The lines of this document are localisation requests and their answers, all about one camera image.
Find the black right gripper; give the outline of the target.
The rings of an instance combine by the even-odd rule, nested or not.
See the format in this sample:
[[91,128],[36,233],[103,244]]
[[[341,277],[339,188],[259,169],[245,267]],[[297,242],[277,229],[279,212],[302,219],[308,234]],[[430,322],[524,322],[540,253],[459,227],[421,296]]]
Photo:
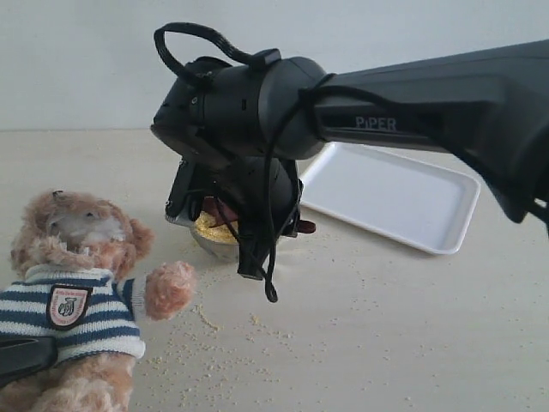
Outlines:
[[206,197],[216,197],[238,215],[237,272],[262,279],[262,265],[280,236],[295,237],[303,184],[297,163],[244,157],[213,170],[191,157],[183,157],[172,183],[166,208],[202,208]]

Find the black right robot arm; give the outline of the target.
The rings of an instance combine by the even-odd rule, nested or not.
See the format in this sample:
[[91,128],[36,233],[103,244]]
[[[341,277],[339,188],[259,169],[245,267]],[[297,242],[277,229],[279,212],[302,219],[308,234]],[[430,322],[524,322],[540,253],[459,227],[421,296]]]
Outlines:
[[295,163],[329,142],[447,151],[479,174],[507,217],[548,219],[548,43],[538,40],[347,74],[277,50],[181,64],[151,129],[182,156],[166,218],[189,225],[203,198],[239,218],[238,270],[298,231]]

